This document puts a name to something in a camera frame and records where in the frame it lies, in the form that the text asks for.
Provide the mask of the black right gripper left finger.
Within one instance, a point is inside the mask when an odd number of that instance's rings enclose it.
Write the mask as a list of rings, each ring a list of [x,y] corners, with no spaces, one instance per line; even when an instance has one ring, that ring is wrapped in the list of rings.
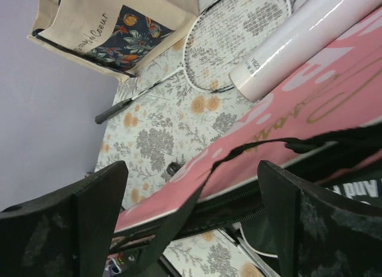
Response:
[[[102,276],[128,178],[123,161],[1,211],[1,276]]]

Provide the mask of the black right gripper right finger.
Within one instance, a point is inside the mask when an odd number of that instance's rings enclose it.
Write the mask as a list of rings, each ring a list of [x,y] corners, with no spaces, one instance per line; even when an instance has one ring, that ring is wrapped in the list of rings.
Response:
[[[381,276],[381,198],[349,199],[269,161],[258,182],[281,276]]]

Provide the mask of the black racket cover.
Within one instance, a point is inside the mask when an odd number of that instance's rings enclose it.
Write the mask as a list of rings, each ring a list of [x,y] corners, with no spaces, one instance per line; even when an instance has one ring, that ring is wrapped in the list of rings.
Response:
[[[381,207],[381,123],[323,133],[305,140],[279,138],[248,143],[241,152],[295,152],[282,164],[291,173],[346,198]]]

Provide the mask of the pink racket cover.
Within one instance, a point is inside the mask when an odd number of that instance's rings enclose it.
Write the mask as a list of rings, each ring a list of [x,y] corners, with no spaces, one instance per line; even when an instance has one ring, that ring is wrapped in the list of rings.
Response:
[[[268,160],[326,181],[381,159],[381,10],[287,77],[158,192],[122,212],[111,253],[147,247],[168,218],[181,239],[263,212],[257,167]]]

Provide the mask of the white shuttlecock tube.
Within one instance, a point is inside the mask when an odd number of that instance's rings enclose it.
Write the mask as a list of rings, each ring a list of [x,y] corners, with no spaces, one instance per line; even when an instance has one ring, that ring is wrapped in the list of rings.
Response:
[[[381,0],[307,0],[229,72],[255,102],[381,4]]]

